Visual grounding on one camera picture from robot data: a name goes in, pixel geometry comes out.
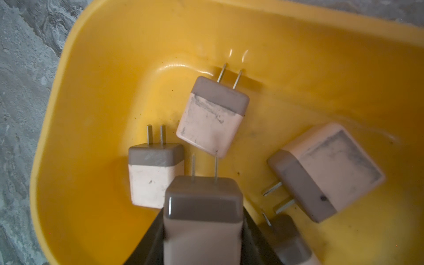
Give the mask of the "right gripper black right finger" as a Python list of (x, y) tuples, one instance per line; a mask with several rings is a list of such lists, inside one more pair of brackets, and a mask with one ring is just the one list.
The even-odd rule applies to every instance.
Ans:
[(242, 228), (241, 264), (283, 265), (246, 208)]

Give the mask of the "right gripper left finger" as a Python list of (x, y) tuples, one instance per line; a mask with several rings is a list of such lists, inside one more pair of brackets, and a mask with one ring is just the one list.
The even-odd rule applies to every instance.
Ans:
[(164, 265), (164, 236), (163, 209), (161, 209), (124, 265)]

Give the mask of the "pink plug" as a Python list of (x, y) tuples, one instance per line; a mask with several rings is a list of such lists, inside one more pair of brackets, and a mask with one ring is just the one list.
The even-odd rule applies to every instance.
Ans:
[(385, 174), (337, 123), (316, 125), (276, 151), (267, 164), (304, 213), (321, 223), (385, 182)]
[(175, 177), (184, 174), (184, 147), (166, 141), (166, 126), (160, 128), (160, 142), (153, 142), (152, 125), (148, 125), (147, 142), (128, 151), (131, 202), (136, 206), (160, 209), (165, 191)]
[(244, 196), (232, 178), (200, 177), (195, 157), (189, 176), (165, 193), (163, 262), (166, 265), (239, 265)]
[(196, 79), (176, 130), (178, 138), (219, 159), (226, 156), (250, 102), (236, 90), (242, 71), (231, 88), (221, 83), (226, 68), (216, 81)]
[(283, 264), (321, 264), (289, 215), (280, 214), (271, 219), (265, 213), (262, 216), (265, 222), (258, 228)]

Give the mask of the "yellow plastic tray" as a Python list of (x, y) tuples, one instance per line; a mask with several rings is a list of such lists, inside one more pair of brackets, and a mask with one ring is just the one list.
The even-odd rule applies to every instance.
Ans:
[(343, 125), (386, 176), (316, 224), (287, 213), (325, 265), (424, 262), (424, 30), (283, 1), (94, 1), (61, 55), (30, 181), (52, 265), (121, 265), (157, 215), (130, 199), (128, 149), (176, 128), (199, 76), (250, 103), (219, 177), (254, 221), (288, 198), (267, 159), (320, 123)]

